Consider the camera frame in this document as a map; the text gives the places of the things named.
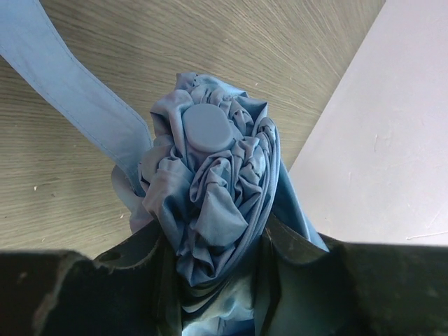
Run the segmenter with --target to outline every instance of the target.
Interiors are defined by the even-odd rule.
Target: fabric fold
[[[195,105],[217,106],[219,112],[210,113],[225,116],[227,148],[206,153],[188,140],[186,127],[193,126],[184,118]],[[259,238],[274,201],[280,143],[267,102],[214,77],[182,73],[150,113],[156,138],[141,163],[142,182],[149,185],[143,206],[160,222],[187,282],[213,281]],[[203,125],[199,132],[213,138],[217,131]]]

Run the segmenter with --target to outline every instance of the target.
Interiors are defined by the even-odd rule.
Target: wrinkled blue cloth
[[[265,102],[211,76],[181,74],[175,91],[151,109],[152,148],[144,120],[70,53],[38,0],[0,0],[0,7],[1,55],[116,163],[112,184],[131,212],[131,230],[153,216],[159,219],[178,253],[178,271],[191,284],[232,273],[260,236],[271,208],[326,249],[280,161],[279,137]],[[232,123],[229,148],[205,155],[189,143],[182,111],[201,103],[219,106]],[[253,335],[253,275],[244,267],[235,271],[241,274],[220,295],[197,307],[208,309],[185,335]]]
[[[231,125],[229,148],[203,153],[189,143],[182,116],[195,104],[220,108]],[[261,235],[277,188],[279,135],[266,101],[208,75],[179,74],[176,89],[150,112],[156,138],[141,163],[143,206],[174,247],[179,274],[203,284]],[[202,132],[216,130],[203,125]]]

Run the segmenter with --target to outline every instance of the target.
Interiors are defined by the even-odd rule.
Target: folded umbrella
[[[185,333],[253,334],[244,256],[268,214],[326,249],[295,196],[267,102],[212,76],[179,74],[150,110],[153,146],[144,120],[71,54],[39,1],[0,4],[1,55],[116,163],[112,183],[131,211],[131,230],[160,222],[197,298],[184,302],[196,321]],[[219,295],[198,294],[218,287]]]

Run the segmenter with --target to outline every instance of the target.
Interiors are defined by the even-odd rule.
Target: wooden surface
[[[72,52],[149,123],[182,71],[270,103],[293,163],[384,0],[43,0]],[[0,248],[95,256],[129,234],[112,162],[0,60]]]

